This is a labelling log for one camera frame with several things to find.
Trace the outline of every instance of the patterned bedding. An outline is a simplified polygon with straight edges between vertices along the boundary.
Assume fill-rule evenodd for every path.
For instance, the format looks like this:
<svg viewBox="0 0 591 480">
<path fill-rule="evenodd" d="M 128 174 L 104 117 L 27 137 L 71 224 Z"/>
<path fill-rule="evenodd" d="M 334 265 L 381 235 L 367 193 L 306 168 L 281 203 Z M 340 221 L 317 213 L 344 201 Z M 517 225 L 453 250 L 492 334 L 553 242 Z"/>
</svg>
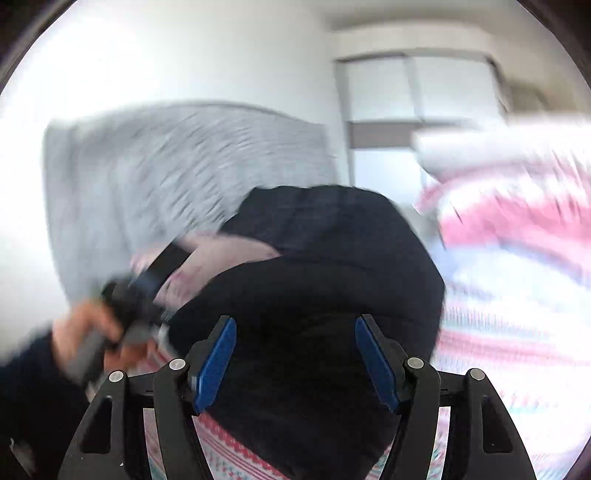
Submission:
<svg viewBox="0 0 591 480">
<path fill-rule="evenodd" d="M 591 188 L 561 166 L 459 175 L 426 192 L 441 239 L 430 254 L 447 287 L 431 363 L 482 368 L 539 479 L 561 479 L 591 434 Z M 443 468 L 439 420 L 430 478 Z"/>
</svg>

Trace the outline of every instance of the black gripper frame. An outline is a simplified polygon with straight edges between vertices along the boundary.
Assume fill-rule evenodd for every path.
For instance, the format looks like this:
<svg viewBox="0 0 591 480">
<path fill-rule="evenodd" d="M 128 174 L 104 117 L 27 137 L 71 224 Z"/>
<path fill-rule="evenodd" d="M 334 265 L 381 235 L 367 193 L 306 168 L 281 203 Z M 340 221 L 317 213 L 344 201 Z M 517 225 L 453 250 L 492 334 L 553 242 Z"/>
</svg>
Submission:
<svg viewBox="0 0 591 480">
<path fill-rule="evenodd" d="M 193 346 L 181 368 L 169 363 L 155 374 L 106 380 L 74 435 L 59 480 L 151 479 L 144 408 L 155 411 L 167 479 L 213 480 L 193 425 L 197 403 L 191 379 L 199 376 L 227 318 L 220 319 L 208 340 Z M 360 322 L 371 333 L 368 345 L 390 368 L 390 393 L 395 398 L 390 406 L 392 414 L 400 416 L 381 480 L 426 479 L 440 407 L 451 407 L 443 480 L 535 480 L 511 417 L 482 371 L 438 372 L 417 357 L 408 358 L 370 315 L 360 317 Z M 363 352 L 362 356 L 379 390 L 375 369 Z M 178 368 L 179 361 L 173 362 Z"/>
</svg>

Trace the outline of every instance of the black fabric item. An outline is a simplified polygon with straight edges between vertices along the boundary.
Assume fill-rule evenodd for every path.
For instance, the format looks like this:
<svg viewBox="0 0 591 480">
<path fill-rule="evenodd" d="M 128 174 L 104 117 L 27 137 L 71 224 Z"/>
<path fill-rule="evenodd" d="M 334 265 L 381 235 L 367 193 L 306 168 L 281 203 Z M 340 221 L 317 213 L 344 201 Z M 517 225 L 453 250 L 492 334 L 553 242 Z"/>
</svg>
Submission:
<svg viewBox="0 0 591 480">
<path fill-rule="evenodd" d="M 57 478 L 87 407 L 84 391 L 58 369 L 50 333 L 0 367 L 1 477 L 20 479 L 25 475 L 9 449 L 12 438 L 33 450 L 33 478 Z"/>
<path fill-rule="evenodd" d="M 209 413 L 290 479 L 364 478 L 398 420 L 377 399 L 354 322 L 371 313 L 428 359 L 444 293 L 430 257 L 389 200 L 346 187 L 255 189 L 222 231 L 284 256 L 221 273 L 171 322 L 182 355 L 220 315 L 237 322 Z"/>
</svg>

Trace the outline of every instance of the ceiling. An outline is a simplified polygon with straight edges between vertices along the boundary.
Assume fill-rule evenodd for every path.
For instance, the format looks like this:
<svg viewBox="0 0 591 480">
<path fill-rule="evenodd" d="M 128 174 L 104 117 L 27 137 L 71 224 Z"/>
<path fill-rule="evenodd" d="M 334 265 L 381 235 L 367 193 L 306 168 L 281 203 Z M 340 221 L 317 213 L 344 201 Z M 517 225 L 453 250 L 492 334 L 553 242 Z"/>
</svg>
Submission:
<svg viewBox="0 0 591 480">
<path fill-rule="evenodd" d="M 547 30 L 517 0 L 305 0 L 333 30 L 393 20 L 462 20 L 521 41 Z"/>
</svg>

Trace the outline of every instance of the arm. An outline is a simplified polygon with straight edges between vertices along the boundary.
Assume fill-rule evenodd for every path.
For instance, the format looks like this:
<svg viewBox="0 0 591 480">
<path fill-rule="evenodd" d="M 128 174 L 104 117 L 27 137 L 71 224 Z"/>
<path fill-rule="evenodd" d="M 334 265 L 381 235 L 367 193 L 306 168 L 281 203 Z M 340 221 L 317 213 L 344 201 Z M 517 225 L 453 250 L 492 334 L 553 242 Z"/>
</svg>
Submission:
<svg viewBox="0 0 591 480">
<path fill-rule="evenodd" d="M 0 367 L 0 432 L 31 447 L 35 478 L 57 477 L 88 406 L 85 392 L 66 378 L 63 369 L 91 328 L 100 329 L 113 341 L 122 335 L 104 304 L 85 302 L 68 318 L 56 322 L 50 333 Z M 129 345 L 107 352 L 105 370 L 129 368 L 145 357 L 147 348 L 146 344 Z"/>
</svg>

